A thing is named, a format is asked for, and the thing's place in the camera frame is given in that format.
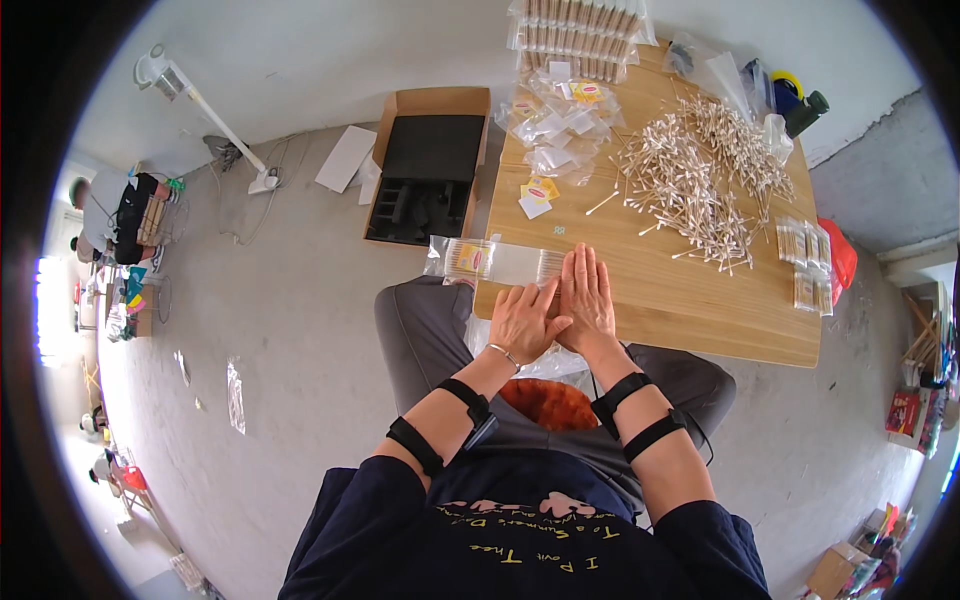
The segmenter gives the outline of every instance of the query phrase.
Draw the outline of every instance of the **finger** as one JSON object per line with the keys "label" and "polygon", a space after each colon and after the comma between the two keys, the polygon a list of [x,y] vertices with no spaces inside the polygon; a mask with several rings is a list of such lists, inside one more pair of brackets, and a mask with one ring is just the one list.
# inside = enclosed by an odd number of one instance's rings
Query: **finger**
{"label": "finger", "polygon": [[610,295],[610,274],[607,273],[607,263],[597,263],[597,291],[604,300],[612,301]]}
{"label": "finger", "polygon": [[573,291],[576,289],[573,285],[573,263],[575,261],[573,251],[567,252],[564,256],[564,267],[561,269],[560,275],[562,285],[560,293],[566,298],[573,298]]}
{"label": "finger", "polygon": [[550,302],[553,301],[553,296],[557,293],[558,285],[560,285],[560,278],[557,276],[550,277],[550,280],[547,281],[543,289],[540,290],[540,295],[537,296],[534,307],[542,311],[544,315],[546,311],[550,309]]}
{"label": "finger", "polygon": [[587,286],[587,249],[583,244],[577,244],[577,257],[573,265],[573,282],[576,283],[577,293],[586,292]]}
{"label": "finger", "polygon": [[534,302],[537,300],[537,292],[540,288],[537,287],[536,283],[528,283],[527,287],[523,288],[523,295],[520,296],[520,304],[524,306],[533,306]]}
{"label": "finger", "polygon": [[560,335],[560,332],[573,325],[573,318],[566,315],[552,319],[546,324],[544,335],[547,342],[553,342],[554,338]]}
{"label": "finger", "polygon": [[516,304],[517,300],[520,300],[520,296],[523,295],[523,286],[515,285],[510,288],[510,294],[507,295],[507,305],[513,306]]}
{"label": "finger", "polygon": [[597,293],[597,254],[593,248],[587,248],[587,286],[591,294]]}

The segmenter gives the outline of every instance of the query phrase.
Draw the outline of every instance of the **green bottle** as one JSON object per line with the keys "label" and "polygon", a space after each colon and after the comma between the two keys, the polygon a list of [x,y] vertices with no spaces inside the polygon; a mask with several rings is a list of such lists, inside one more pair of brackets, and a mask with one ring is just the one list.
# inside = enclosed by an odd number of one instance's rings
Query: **green bottle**
{"label": "green bottle", "polygon": [[783,115],[783,119],[786,120],[787,135],[791,138],[797,137],[828,110],[830,110],[830,104],[824,95],[819,91],[812,92]]}

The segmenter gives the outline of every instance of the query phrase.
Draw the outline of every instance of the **black foam insert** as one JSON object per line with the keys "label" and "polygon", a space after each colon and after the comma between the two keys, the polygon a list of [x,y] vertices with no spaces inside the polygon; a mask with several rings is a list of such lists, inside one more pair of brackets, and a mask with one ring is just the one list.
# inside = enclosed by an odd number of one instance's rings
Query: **black foam insert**
{"label": "black foam insert", "polygon": [[373,202],[366,238],[427,246],[431,234],[459,237],[471,186],[472,181],[384,178]]}
{"label": "black foam insert", "polygon": [[485,121],[471,114],[397,117],[384,179],[473,181]]}

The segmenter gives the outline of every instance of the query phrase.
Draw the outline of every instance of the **black shorts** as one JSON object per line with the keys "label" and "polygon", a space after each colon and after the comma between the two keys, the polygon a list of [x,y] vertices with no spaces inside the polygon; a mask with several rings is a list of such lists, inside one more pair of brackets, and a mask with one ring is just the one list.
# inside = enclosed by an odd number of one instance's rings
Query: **black shorts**
{"label": "black shorts", "polygon": [[136,233],[147,210],[147,201],[160,184],[146,173],[137,173],[136,178],[136,189],[128,183],[117,208],[117,244],[113,256],[120,265],[135,265],[143,258],[143,246],[136,243]]}

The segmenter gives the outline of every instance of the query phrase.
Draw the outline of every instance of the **black cable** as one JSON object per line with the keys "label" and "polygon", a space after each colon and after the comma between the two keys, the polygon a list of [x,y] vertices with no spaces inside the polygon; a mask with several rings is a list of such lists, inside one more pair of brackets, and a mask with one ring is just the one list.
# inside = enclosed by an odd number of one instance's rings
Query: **black cable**
{"label": "black cable", "polygon": [[[623,342],[620,342],[620,346],[623,347],[623,351],[626,352],[626,353],[627,353],[627,356],[630,358],[630,360],[633,361],[633,360],[634,360],[634,357],[633,357],[633,355],[630,353],[630,351],[627,349],[626,345],[624,345]],[[600,398],[600,394],[597,392],[597,381],[596,381],[596,379],[593,377],[593,371],[590,371],[590,383],[593,384],[593,399],[594,399],[594,400],[599,399],[599,398]],[[691,414],[689,414],[688,412],[684,411],[684,416],[687,417],[688,419],[692,420],[692,421],[693,421],[693,424],[696,425],[696,426],[697,426],[697,429],[700,430],[700,435],[704,436],[704,442],[707,443],[707,448],[709,448],[709,450],[710,450],[710,458],[709,458],[709,460],[707,460],[707,464],[706,464],[706,466],[709,467],[709,466],[710,466],[710,463],[713,462],[713,457],[715,456],[715,454],[713,454],[713,444],[710,443],[710,438],[707,437],[707,432],[704,431],[704,428],[700,426],[700,423],[693,417],[693,415],[691,415]]]}

